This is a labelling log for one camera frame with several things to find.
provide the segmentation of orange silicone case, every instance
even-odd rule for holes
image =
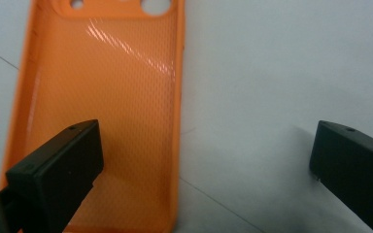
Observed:
[[[184,0],[35,0],[1,173],[97,118],[105,167],[66,232],[169,232],[178,199]]]

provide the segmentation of orange phone case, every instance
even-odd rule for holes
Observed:
[[[34,0],[1,172],[97,118],[105,167],[65,232],[169,232],[177,213],[184,0]]]

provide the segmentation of white surface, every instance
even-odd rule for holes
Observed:
[[[0,1],[18,66],[27,1]],[[318,120],[373,137],[373,1],[186,0],[175,232],[371,232],[308,173]],[[0,156],[17,70],[0,59]]]

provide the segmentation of textured case back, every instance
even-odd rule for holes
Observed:
[[[166,232],[177,212],[184,1],[32,2],[3,174],[68,125],[99,119],[105,168],[68,232]]]

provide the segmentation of phone case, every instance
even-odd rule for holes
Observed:
[[[34,0],[1,172],[97,118],[105,166],[65,232],[169,232],[178,199],[184,0]]]

